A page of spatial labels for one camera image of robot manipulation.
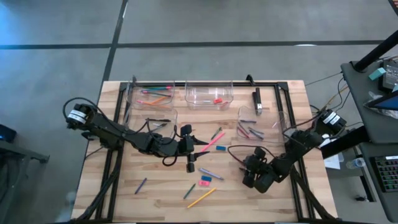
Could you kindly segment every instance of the computer monitor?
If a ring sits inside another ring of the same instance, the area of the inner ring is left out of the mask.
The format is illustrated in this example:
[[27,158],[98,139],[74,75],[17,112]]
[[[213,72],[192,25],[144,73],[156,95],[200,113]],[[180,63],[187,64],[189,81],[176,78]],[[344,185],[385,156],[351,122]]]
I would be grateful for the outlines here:
[[398,111],[398,91],[392,92],[386,96],[372,100],[366,104],[370,108]]

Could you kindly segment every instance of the wooden tabletop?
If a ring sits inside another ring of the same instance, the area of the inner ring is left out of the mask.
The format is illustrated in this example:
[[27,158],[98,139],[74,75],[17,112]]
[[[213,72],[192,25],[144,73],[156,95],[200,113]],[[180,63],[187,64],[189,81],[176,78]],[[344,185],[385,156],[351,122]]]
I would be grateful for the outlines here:
[[[294,109],[296,122],[312,117],[308,104],[307,93],[303,81],[287,81]],[[109,118],[113,118],[120,82],[104,82],[98,106]],[[210,141],[218,127],[226,133],[216,145],[251,144],[262,145],[273,154],[285,151],[280,143],[248,141],[239,137],[236,132],[238,111],[242,106],[252,108],[251,92],[253,87],[234,87],[234,100],[228,110],[190,110],[185,102],[184,88],[176,87],[174,108],[178,112],[178,130],[185,124],[192,124],[193,132],[198,139]],[[273,87],[261,87],[263,114],[277,113],[277,105]],[[123,117],[125,104],[121,110]],[[134,110],[133,114],[142,111]],[[99,142],[91,142],[87,153],[99,148]],[[195,146],[195,152],[203,146]],[[233,149],[240,159],[253,153],[253,148]],[[216,151],[215,146],[209,148],[210,153],[199,157],[195,162],[196,171],[188,174],[185,170],[186,158],[179,157],[171,167],[162,165],[162,159],[155,156],[140,154],[130,144],[125,144],[118,194],[114,210],[114,222],[292,222],[297,221],[290,179],[282,183],[273,183],[270,189],[260,194],[256,189],[249,189],[242,184],[243,173],[240,165],[227,152]],[[106,150],[90,156],[84,163],[78,186],[72,218],[83,213],[98,193],[101,184]],[[335,203],[331,194],[322,154],[319,150],[311,150],[304,157],[305,167],[310,182],[310,189],[320,203],[333,216],[337,216]],[[201,187],[197,183],[203,175],[198,168],[208,169],[225,180],[214,179],[210,187]],[[147,182],[141,191],[134,195],[144,178]],[[188,189],[197,184],[187,199],[183,196]],[[211,188],[217,190],[194,205],[192,202]],[[305,200],[300,192],[303,209]],[[108,211],[106,196],[104,214]]]

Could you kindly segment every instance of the gray concrete floor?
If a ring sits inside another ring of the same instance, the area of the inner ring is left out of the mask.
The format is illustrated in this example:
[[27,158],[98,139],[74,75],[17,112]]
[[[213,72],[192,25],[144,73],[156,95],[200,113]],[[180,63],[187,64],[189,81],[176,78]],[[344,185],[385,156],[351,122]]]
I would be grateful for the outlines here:
[[[110,44],[121,2],[0,0],[0,45]],[[129,0],[119,42],[381,40],[398,28],[397,21],[387,0]],[[251,74],[308,83],[374,47],[117,49],[109,79],[242,80]],[[46,166],[30,166],[10,223],[53,222],[68,208],[65,197],[77,188],[87,142],[66,129],[62,105],[74,96],[98,100],[108,54],[0,50],[0,123],[19,133],[19,145],[51,155]],[[308,86],[311,104],[324,105],[340,78]],[[351,97],[339,112],[349,124],[360,121]],[[330,182],[339,217],[388,223],[379,203],[353,200],[363,193],[359,178]]]

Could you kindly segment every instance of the clear plastic bin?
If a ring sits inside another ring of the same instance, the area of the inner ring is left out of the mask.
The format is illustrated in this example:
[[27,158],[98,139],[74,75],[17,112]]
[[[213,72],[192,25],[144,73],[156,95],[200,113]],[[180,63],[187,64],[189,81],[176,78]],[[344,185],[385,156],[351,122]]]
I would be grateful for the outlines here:
[[[174,135],[174,125],[177,124],[177,111],[175,109],[167,111],[156,110],[136,110],[132,109],[130,112],[129,128],[133,131],[138,131],[147,121],[149,121],[149,129],[153,133],[163,135],[163,137],[172,137]],[[148,127],[145,125],[140,132],[149,132]]]
[[254,108],[240,107],[236,132],[238,138],[264,141],[269,143],[284,143],[288,139],[283,137],[282,130],[290,126],[288,115],[284,112],[262,111],[256,115]]
[[214,82],[203,86],[185,82],[185,101],[191,110],[227,110],[234,100],[233,82]]
[[156,82],[151,86],[140,86],[136,83],[133,89],[132,82],[129,84],[127,101],[131,102],[132,107],[137,110],[172,110],[175,82],[162,82],[161,85]]

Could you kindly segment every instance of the keyboard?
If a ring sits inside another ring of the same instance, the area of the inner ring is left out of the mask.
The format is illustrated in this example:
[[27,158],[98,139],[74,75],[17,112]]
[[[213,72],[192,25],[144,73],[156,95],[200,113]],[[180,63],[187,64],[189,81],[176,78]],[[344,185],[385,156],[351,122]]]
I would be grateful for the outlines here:
[[398,192],[398,156],[372,157],[372,165],[383,192]]

